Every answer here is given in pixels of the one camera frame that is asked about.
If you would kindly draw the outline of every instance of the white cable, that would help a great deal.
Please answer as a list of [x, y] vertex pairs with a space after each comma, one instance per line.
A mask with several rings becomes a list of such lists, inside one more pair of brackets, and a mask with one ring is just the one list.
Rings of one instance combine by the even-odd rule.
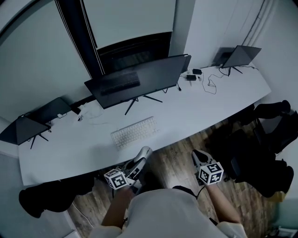
[[92, 224], [91, 224], [91, 222], [89, 221], [89, 219], [86, 217], [86, 216], [84, 216], [84, 214], [83, 213], [81, 213], [81, 211], [74, 205], [74, 203], [72, 203], [72, 205], [75, 207], [75, 209], [89, 222], [89, 224], [90, 224], [90, 226], [92, 226]]

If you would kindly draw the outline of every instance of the forearm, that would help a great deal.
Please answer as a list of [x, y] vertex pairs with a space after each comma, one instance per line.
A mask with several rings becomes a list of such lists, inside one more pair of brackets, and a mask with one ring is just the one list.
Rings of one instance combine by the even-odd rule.
[[206, 186], [219, 222], [241, 223], [241, 218], [217, 185]]
[[122, 229], [125, 210], [128, 208], [132, 197], [133, 193], [130, 188], [123, 188], [119, 191], [108, 208], [107, 214], [102, 221], [102, 225], [117, 226]]

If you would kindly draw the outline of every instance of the person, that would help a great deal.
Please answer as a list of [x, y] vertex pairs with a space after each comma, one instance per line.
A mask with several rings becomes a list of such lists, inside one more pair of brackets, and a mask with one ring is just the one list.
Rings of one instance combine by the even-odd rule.
[[[201, 213], [196, 197], [186, 188], [153, 190], [134, 197], [130, 187], [124, 187], [116, 193], [101, 226], [89, 237], [245, 238], [239, 214], [218, 186], [205, 187], [220, 222], [216, 226]], [[122, 231], [127, 208], [127, 227]]]

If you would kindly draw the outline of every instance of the monitor stand leg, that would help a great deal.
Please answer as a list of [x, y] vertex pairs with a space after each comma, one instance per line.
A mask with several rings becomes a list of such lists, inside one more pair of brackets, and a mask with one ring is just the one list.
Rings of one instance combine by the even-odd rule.
[[[147, 96], [147, 95], [144, 95], [143, 97], [148, 98], [148, 99], [151, 99], [151, 100], [154, 100], [154, 101], [157, 101], [157, 102], [162, 102], [162, 101], [160, 101], [160, 100], [154, 99], [154, 98], [149, 97], [149, 96]], [[129, 112], [130, 108], [132, 107], [132, 105], [133, 105], [136, 101], [138, 102], [139, 99], [136, 98], [136, 99], [133, 99], [133, 100], [132, 100], [132, 102], [130, 103], [130, 105], [129, 105], [127, 111], [125, 112], [125, 115]]]
[[[38, 135], [39, 135], [41, 138], [43, 138], [43, 139], [45, 139], [46, 141], [48, 141], [48, 139], [44, 138], [41, 134], [38, 134]], [[33, 143], [34, 143], [34, 141], [35, 141], [35, 138], [36, 138], [36, 136], [33, 137], [33, 141], [32, 141], [32, 144], [31, 144], [30, 149], [32, 149], [32, 146], [33, 146]]]
[[232, 67], [233, 69], [237, 70], [239, 73], [242, 73], [240, 70], [236, 69], [235, 67]]

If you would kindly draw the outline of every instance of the white t-shirt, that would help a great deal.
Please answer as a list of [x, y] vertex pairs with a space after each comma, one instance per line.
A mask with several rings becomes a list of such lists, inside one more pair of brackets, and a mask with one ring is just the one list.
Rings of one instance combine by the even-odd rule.
[[241, 224], [215, 226], [201, 213], [195, 197], [178, 189], [142, 193], [131, 201], [128, 212], [124, 231], [99, 226], [90, 238], [246, 238]]

